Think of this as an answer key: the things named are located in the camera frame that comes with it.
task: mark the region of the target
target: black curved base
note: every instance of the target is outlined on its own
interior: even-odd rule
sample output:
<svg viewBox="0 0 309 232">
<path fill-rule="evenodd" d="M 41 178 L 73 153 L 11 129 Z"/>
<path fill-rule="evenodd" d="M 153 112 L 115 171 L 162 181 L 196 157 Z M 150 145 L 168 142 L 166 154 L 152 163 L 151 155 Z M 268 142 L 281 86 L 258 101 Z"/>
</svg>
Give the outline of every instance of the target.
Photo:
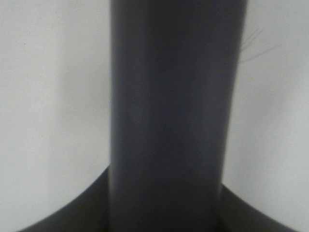
<svg viewBox="0 0 309 232">
<path fill-rule="evenodd" d="M 108 169 L 79 197 L 21 232 L 107 232 Z M 246 204 L 225 186 L 216 232 L 295 232 Z"/>
</svg>

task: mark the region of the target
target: cylindrical pole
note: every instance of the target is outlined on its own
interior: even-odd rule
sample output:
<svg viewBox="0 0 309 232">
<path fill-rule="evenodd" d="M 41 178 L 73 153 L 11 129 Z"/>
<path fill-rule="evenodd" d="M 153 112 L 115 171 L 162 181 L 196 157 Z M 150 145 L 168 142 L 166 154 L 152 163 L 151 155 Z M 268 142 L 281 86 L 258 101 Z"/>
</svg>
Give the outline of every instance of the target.
<svg viewBox="0 0 309 232">
<path fill-rule="evenodd" d="M 112 0 L 111 232 L 212 232 L 246 0 Z"/>
</svg>

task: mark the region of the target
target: dark base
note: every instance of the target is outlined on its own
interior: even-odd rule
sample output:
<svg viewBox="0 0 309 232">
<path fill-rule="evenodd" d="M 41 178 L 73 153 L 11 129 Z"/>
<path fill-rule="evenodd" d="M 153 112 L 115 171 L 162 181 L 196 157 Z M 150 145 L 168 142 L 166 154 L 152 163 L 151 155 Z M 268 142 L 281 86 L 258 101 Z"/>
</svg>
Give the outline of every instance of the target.
<svg viewBox="0 0 309 232">
<path fill-rule="evenodd" d="M 107 232 L 108 170 L 79 197 L 21 232 Z M 225 186 L 216 232 L 295 232 L 246 204 Z"/>
</svg>

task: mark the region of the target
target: vertical cylinder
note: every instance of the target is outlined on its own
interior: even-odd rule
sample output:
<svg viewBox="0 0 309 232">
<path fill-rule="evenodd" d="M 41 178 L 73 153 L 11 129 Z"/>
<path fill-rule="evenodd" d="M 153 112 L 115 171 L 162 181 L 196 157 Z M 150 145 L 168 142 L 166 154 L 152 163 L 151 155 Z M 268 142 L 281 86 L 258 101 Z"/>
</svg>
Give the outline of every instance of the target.
<svg viewBox="0 0 309 232">
<path fill-rule="evenodd" d="M 246 0 L 112 0 L 111 232 L 212 232 Z"/>
</svg>

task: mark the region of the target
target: white background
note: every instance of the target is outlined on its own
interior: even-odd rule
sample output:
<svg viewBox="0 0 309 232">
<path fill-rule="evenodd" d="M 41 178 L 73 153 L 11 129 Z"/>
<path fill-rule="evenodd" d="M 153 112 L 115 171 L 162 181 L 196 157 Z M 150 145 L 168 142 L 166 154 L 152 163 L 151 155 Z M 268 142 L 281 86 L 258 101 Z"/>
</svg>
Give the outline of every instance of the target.
<svg viewBox="0 0 309 232">
<path fill-rule="evenodd" d="M 309 229 L 309 2 L 251 0 L 224 183 Z M 106 0 L 0 4 L 0 231 L 29 226 L 109 163 Z"/>
</svg>

